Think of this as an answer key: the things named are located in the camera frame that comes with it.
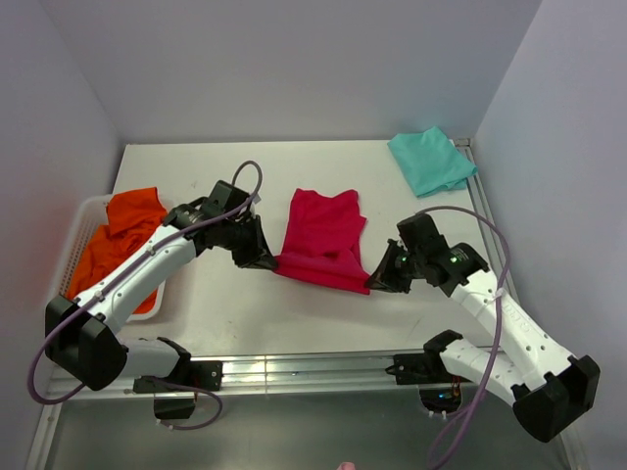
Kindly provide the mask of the crimson red t shirt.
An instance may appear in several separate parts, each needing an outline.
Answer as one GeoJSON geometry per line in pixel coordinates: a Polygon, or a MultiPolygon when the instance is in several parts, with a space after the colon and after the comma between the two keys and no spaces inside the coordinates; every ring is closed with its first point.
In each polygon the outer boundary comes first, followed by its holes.
{"type": "Polygon", "coordinates": [[[362,267],[361,236],[366,218],[359,193],[350,189],[327,197],[297,189],[290,203],[275,273],[297,281],[368,295],[362,267]]]}

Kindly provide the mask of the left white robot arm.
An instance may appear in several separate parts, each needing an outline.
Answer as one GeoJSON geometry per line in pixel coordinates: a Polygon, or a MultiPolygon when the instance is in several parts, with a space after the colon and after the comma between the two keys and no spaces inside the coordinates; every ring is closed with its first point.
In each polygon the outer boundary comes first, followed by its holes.
{"type": "Polygon", "coordinates": [[[48,304],[46,356],[93,391],[120,377],[156,377],[169,391],[183,389],[192,374],[190,352],[167,338],[124,343],[118,334],[172,274],[214,247],[230,251],[240,268],[277,267],[257,215],[244,214],[198,229],[161,225],[104,280],[72,299],[58,296],[48,304]]]}

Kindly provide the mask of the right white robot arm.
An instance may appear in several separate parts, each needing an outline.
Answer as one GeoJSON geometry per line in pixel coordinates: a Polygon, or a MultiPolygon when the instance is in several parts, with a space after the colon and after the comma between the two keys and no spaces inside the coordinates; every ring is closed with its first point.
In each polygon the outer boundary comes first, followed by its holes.
{"type": "Polygon", "coordinates": [[[589,411],[601,370],[548,335],[506,291],[489,264],[469,245],[443,246],[432,257],[391,240],[374,273],[372,290],[406,293],[425,280],[462,306],[494,338],[501,354],[486,389],[511,406],[522,428],[547,443],[589,411]]]}

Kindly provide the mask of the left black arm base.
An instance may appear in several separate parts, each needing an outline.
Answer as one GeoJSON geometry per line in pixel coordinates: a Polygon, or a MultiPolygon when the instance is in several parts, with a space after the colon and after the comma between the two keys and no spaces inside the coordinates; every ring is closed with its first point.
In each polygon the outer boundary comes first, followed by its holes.
{"type": "Polygon", "coordinates": [[[153,396],[153,412],[160,424],[174,430],[197,430],[215,423],[222,414],[223,402],[217,395],[222,376],[222,361],[192,360],[178,376],[135,379],[132,391],[137,395],[153,396]],[[178,421],[192,417],[201,396],[215,401],[217,409],[214,415],[199,424],[178,424],[178,421]]]}

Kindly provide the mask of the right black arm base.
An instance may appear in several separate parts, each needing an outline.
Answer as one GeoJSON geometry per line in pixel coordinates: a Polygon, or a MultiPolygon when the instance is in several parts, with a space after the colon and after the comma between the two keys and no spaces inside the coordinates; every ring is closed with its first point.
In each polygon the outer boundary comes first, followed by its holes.
{"type": "Polygon", "coordinates": [[[447,372],[430,352],[395,354],[385,373],[398,386],[417,386],[420,402],[429,412],[449,414],[461,407],[461,384],[466,379],[447,372]]]}

